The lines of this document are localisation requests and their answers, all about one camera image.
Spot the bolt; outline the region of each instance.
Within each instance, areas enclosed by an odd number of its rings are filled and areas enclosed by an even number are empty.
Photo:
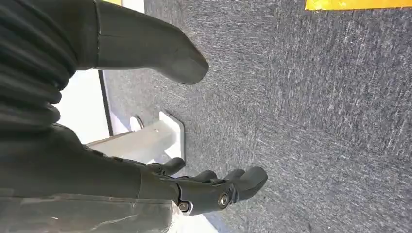
[[[219,206],[224,208],[229,204],[229,196],[227,195],[227,193],[222,193],[220,194],[219,197]]]
[[[187,203],[187,202],[181,202],[181,203],[179,203],[179,210],[180,211],[182,211],[182,212],[186,212],[186,211],[188,211],[189,210],[189,203]]]

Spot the yellow tape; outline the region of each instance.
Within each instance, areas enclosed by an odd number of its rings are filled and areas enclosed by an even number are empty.
[[[307,0],[306,10],[354,10],[412,6],[412,0]]]
[[[121,6],[121,0],[103,0]]]

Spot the prosthetic hand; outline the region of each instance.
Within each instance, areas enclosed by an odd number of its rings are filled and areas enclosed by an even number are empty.
[[[245,172],[242,169],[231,171],[223,179],[218,179],[213,171],[204,171],[195,177],[172,178],[172,175],[184,167],[185,162],[180,158],[174,158],[165,164],[144,165],[135,161],[115,158],[116,160],[136,164],[144,176],[150,176],[152,186],[154,183],[159,190],[176,185],[173,199],[179,209],[186,215],[198,215],[206,212],[225,209],[228,205],[251,198],[258,192],[268,177],[260,167],[253,167]],[[153,196],[153,193],[145,191],[142,185],[139,197]]]
[[[212,171],[172,178],[182,160],[109,158],[55,124],[52,104],[79,69],[148,67],[199,82],[208,64],[178,28],[99,0],[8,0],[0,3],[0,34],[0,188],[14,196],[167,199],[195,215],[246,200],[265,184],[259,167],[223,179]]]

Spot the transparent plastic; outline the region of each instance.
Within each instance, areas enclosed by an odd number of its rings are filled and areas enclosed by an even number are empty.
[[[0,233],[178,233],[182,226],[170,200],[10,194],[0,190]]]

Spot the black sleeve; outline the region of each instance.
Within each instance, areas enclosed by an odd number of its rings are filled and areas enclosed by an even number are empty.
[[[76,47],[59,21],[39,7],[42,2],[0,2],[1,133],[41,131],[56,123],[60,114],[52,104],[76,71]]]

